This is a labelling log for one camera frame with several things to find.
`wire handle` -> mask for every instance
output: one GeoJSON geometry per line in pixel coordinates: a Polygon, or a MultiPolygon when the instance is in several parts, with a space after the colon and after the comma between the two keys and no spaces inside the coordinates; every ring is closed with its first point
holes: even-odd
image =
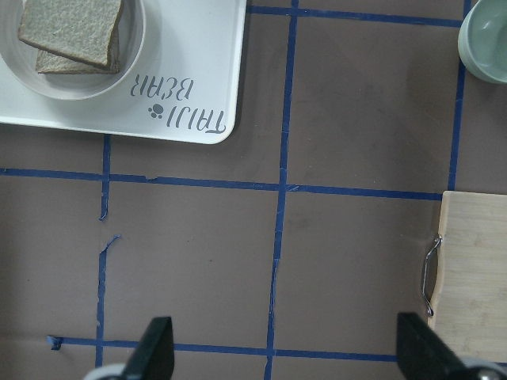
{"type": "Polygon", "coordinates": [[[426,253],[425,256],[425,264],[422,268],[422,281],[421,281],[421,294],[422,298],[425,300],[426,304],[426,314],[428,314],[430,317],[432,317],[435,313],[433,312],[433,308],[431,307],[431,303],[428,300],[428,297],[426,296],[426,280],[428,276],[428,265],[429,261],[433,257],[433,254],[438,250],[440,245],[442,244],[442,237],[438,234],[435,236],[435,239],[433,240],[433,246],[431,249],[426,253]]]}

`wooden cutting board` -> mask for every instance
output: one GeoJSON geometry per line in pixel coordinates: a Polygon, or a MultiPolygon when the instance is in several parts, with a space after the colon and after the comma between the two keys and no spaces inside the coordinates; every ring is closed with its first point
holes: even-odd
{"type": "Polygon", "coordinates": [[[507,196],[445,192],[428,319],[458,355],[507,362],[507,196]]]}

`white tray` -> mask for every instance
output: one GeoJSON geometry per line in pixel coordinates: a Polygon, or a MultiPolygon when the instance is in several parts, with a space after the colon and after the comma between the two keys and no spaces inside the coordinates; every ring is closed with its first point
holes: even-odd
{"type": "Polygon", "coordinates": [[[0,59],[0,123],[203,144],[224,140],[234,128],[246,0],[144,4],[147,32],[139,61],[98,97],[39,95],[0,59]]]}

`blue painter's tape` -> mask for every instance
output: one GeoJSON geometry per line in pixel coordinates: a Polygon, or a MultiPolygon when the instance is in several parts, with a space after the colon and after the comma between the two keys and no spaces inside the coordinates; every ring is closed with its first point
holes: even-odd
{"type": "Polygon", "coordinates": [[[136,348],[138,342],[134,340],[104,340],[102,345],[104,347],[121,347],[121,348],[136,348]]]}
{"type": "Polygon", "coordinates": [[[104,135],[104,148],[102,151],[101,216],[99,220],[105,220],[108,216],[110,181],[111,181],[111,135],[104,135]]]}
{"type": "MultiPolygon", "coordinates": [[[[465,5],[465,9],[470,9],[469,7],[470,5],[468,5],[468,8],[467,5],[465,5]]],[[[273,16],[337,18],[345,20],[376,21],[408,25],[443,26],[447,28],[459,28],[462,23],[461,20],[452,20],[447,18],[413,17],[381,13],[344,12],[340,10],[309,9],[298,8],[294,6],[292,8],[275,6],[247,6],[246,11],[252,14],[266,14],[273,16]]]]}
{"type": "Polygon", "coordinates": [[[377,14],[377,13],[341,12],[339,10],[299,9],[297,14],[299,17],[341,18],[349,20],[376,21],[395,24],[444,26],[448,28],[459,28],[462,23],[461,20],[449,20],[444,18],[397,16],[393,14],[377,14]]]}
{"type": "Polygon", "coordinates": [[[456,189],[456,174],[458,171],[459,135],[461,133],[461,119],[463,115],[463,94],[465,91],[465,66],[459,63],[458,84],[456,86],[456,103],[454,107],[454,124],[452,127],[451,160],[449,162],[448,190],[456,189]]]}
{"type": "MultiPolygon", "coordinates": [[[[297,12],[299,0],[292,0],[292,10],[297,12]]],[[[278,205],[276,207],[275,241],[273,246],[273,266],[271,271],[271,287],[269,290],[268,332],[266,334],[266,365],[264,380],[271,380],[273,372],[273,355],[275,353],[275,305],[276,278],[280,263],[282,238],[284,234],[285,204],[287,193],[288,138],[291,123],[292,87],[294,79],[295,44],[297,39],[298,17],[291,16],[288,30],[287,62],[285,67],[284,109],[282,115],[282,132],[280,138],[280,177],[278,189],[278,205]]]]}
{"type": "Polygon", "coordinates": [[[62,338],[57,338],[55,336],[48,335],[46,336],[46,342],[51,345],[52,351],[58,351],[62,347],[62,338]]]}
{"type": "Polygon", "coordinates": [[[355,354],[347,352],[276,350],[276,356],[283,356],[288,358],[363,360],[368,362],[396,362],[395,355],[355,354]]]}
{"type": "Polygon", "coordinates": [[[98,344],[96,339],[85,339],[85,338],[58,338],[62,340],[62,344],[70,344],[75,346],[96,346],[98,344]]]}
{"type": "Polygon", "coordinates": [[[107,269],[107,253],[112,243],[121,238],[121,235],[114,235],[105,245],[98,257],[98,302],[97,302],[97,346],[95,350],[95,367],[102,366],[104,348],[104,301],[105,301],[105,273],[107,269]]]}
{"type": "Polygon", "coordinates": [[[264,367],[264,380],[271,380],[271,374],[273,373],[273,355],[268,355],[266,365],[264,367]]]}
{"type": "Polygon", "coordinates": [[[58,171],[58,170],[1,168],[0,169],[0,176],[55,178],[55,179],[62,179],[62,180],[81,180],[81,181],[102,181],[101,174],[64,172],[64,171],[58,171]]]}
{"type": "Polygon", "coordinates": [[[266,355],[264,348],[246,348],[231,346],[210,346],[205,344],[175,344],[176,351],[187,352],[215,352],[219,354],[235,354],[235,355],[266,355]]]}
{"type": "Polygon", "coordinates": [[[312,186],[288,184],[288,192],[312,192],[315,194],[337,194],[342,196],[372,196],[401,200],[442,200],[442,194],[435,192],[398,192],[395,190],[375,190],[369,188],[335,188],[331,186],[312,186]]]}
{"type": "Polygon", "coordinates": [[[132,182],[137,184],[171,184],[176,186],[194,186],[202,188],[236,188],[241,190],[278,191],[278,184],[264,184],[261,182],[240,182],[232,180],[194,180],[191,178],[156,177],[146,178],[130,174],[111,174],[113,182],[132,182]]]}
{"type": "Polygon", "coordinates": [[[463,1],[463,18],[468,15],[468,12],[472,9],[472,0],[463,1]]]}
{"type": "Polygon", "coordinates": [[[247,13],[271,14],[274,16],[290,16],[293,14],[292,8],[282,8],[279,6],[247,6],[247,13]]]}

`white bowl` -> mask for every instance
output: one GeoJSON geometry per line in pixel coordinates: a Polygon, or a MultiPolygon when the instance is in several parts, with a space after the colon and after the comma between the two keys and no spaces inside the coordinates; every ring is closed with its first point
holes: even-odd
{"type": "Polygon", "coordinates": [[[23,85],[46,97],[76,101],[109,91],[131,71],[144,45],[143,0],[124,0],[118,25],[121,65],[118,74],[38,74],[35,71],[37,49],[17,38],[22,13],[21,0],[0,1],[0,56],[23,85]]]}
{"type": "Polygon", "coordinates": [[[507,83],[507,0],[480,0],[458,37],[459,56],[477,78],[507,83]]]}

